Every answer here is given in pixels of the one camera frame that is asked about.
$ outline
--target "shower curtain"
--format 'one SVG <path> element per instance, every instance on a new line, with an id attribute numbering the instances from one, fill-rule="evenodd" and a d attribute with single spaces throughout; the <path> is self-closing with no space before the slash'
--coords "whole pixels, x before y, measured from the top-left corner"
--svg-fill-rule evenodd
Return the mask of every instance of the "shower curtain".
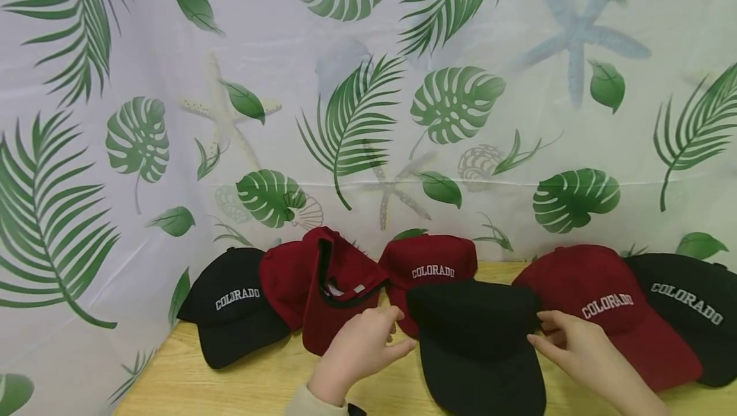
<path id="1" fill-rule="evenodd" d="M 0 0 L 0 416 L 107 414 L 229 246 L 737 264 L 737 0 Z"/>

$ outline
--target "starfish print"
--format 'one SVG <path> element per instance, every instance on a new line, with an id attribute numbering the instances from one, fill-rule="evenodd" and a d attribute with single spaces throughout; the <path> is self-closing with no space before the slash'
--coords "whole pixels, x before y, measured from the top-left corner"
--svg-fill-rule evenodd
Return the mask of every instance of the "starfish print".
<path id="1" fill-rule="evenodd" d="M 608 0 L 589 0 L 579 15 L 572 0 L 543 0 L 562 32 L 544 40 L 537 46 L 515 58 L 509 68 L 521 71 L 543 62 L 562 51 L 568 52 L 568 93 L 578 108 L 583 101 L 583 75 L 585 75 L 585 44 L 609 49 L 625 58 L 646 59 L 650 48 L 634 38 L 610 27 L 595 25 Z"/>
<path id="2" fill-rule="evenodd" d="M 417 216 L 425 218 L 427 221 L 432 221 L 430 213 L 426 211 L 425 207 L 422 207 L 421 204 L 417 203 L 417 201 L 410 197 L 406 192 L 399 190 L 398 187 L 404 179 L 407 179 L 412 174 L 418 173 L 419 170 L 427 163 L 430 163 L 430 160 L 433 158 L 435 158 L 435 152 L 428 152 L 412 160 L 401 170 L 401 172 L 399 172 L 399 174 L 396 175 L 396 177 L 394 177 L 393 181 L 387 180 L 386 173 L 381 165 L 373 167 L 374 174 L 379 182 L 377 184 L 367 184 L 365 185 L 365 188 L 367 190 L 380 190 L 382 192 L 381 206 L 379 206 L 379 225 L 381 226 L 381 230 L 386 230 L 389 199 L 392 198 L 392 196 L 396 196 L 402 203 L 412 208 L 412 210 L 417 213 Z"/>
<path id="3" fill-rule="evenodd" d="M 253 119 L 246 115 L 240 114 L 230 106 L 226 99 L 226 89 L 220 83 L 220 66 L 218 58 L 211 51 L 208 53 L 208 80 L 210 86 L 210 97 L 212 101 L 210 104 L 204 104 L 203 102 L 182 98 L 180 99 L 179 106 L 185 112 L 202 116 L 212 122 L 214 122 L 214 131 L 212 135 L 212 143 L 209 145 L 208 158 L 212 158 L 218 154 L 219 146 L 229 145 L 231 137 L 235 138 L 239 144 L 243 153 L 246 154 L 248 161 L 254 169 L 260 170 L 261 165 L 258 163 L 256 153 L 253 152 L 251 144 L 241 130 L 238 130 L 238 125 L 248 123 Z M 269 116 L 275 112 L 281 110 L 281 104 L 278 102 L 261 100 L 264 105 L 264 111 L 266 116 Z"/>

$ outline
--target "black baseball cap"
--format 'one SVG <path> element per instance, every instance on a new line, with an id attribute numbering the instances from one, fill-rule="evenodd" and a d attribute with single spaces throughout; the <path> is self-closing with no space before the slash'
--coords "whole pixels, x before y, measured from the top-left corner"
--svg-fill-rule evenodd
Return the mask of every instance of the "black baseball cap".
<path id="1" fill-rule="evenodd" d="M 624 258 L 646 300 L 693 350 L 697 381 L 723 387 L 737 378 L 737 274 L 684 255 L 649 253 Z"/>
<path id="2" fill-rule="evenodd" d="M 538 416 L 545 387 L 527 340 L 539 300 L 525 287 L 461 280 L 407 291 L 422 371 L 438 406 L 456 416 Z"/>
<path id="3" fill-rule="evenodd" d="M 263 292 L 263 255 L 256 248 L 229 248 L 194 281 L 179 310 L 177 318 L 197 324 L 210 368 L 224 368 L 291 333 Z"/>

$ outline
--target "cap brim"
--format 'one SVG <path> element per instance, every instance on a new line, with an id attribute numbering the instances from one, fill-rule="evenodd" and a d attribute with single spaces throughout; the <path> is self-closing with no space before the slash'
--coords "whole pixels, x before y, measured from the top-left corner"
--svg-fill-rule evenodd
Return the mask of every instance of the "cap brim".
<path id="1" fill-rule="evenodd" d="M 438 406 L 454 415 L 542 415 L 543 372 L 532 345 L 494 362 L 452 353 L 419 333 L 422 372 Z"/>
<path id="2" fill-rule="evenodd" d="M 227 367 L 267 345 L 288 337 L 291 331 L 271 308 L 260 309 L 236 322 L 198 325 L 205 362 L 213 369 Z"/>
<path id="3" fill-rule="evenodd" d="M 702 374 L 693 350 L 651 308 L 637 328 L 610 339 L 655 392 L 693 382 Z"/>
<path id="4" fill-rule="evenodd" d="M 397 321 L 399 328 L 408 337 L 417 338 L 419 334 L 417 324 L 410 318 L 410 311 L 407 309 L 407 290 L 397 288 L 396 286 L 387 286 L 386 295 L 389 298 L 389 303 L 396 305 L 404 313 L 404 319 Z"/>
<path id="5" fill-rule="evenodd" d="M 737 379 L 735 339 L 714 337 L 692 330 L 675 328 L 701 362 L 703 372 L 697 380 L 708 387 L 724 387 Z"/>

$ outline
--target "cap crown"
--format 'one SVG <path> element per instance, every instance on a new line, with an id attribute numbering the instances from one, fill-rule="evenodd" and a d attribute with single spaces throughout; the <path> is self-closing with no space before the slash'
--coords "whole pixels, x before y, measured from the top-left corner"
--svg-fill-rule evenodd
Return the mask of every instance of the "cap crown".
<path id="1" fill-rule="evenodd" d="M 646 254 L 627 257 L 659 315 L 678 328 L 737 338 L 737 274 L 693 257 Z"/>
<path id="2" fill-rule="evenodd" d="M 444 284 L 472 278 L 479 262 L 470 240 L 453 236 L 417 236 L 388 243 L 379 259 L 392 285 Z"/>
<path id="3" fill-rule="evenodd" d="M 635 275 L 605 246 L 558 247 L 525 268 L 513 285 L 529 286 L 543 309 L 576 315 L 610 335 L 636 328 L 648 311 Z"/>
<path id="4" fill-rule="evenodd" d="M 258 279 L 263 254 L 256 248 L 229 248 L 218 256 L 194 281 L 178 318 L 213 326 L 268 308 Z"/>
<path id="5" fill-rule="evenodd" d="M 472 279 L 413 287 L 407 306 L 421 335 L 473 359 L 528 347 L 525 335 L 539 325 L 539 300 L 530 289 Z"/>

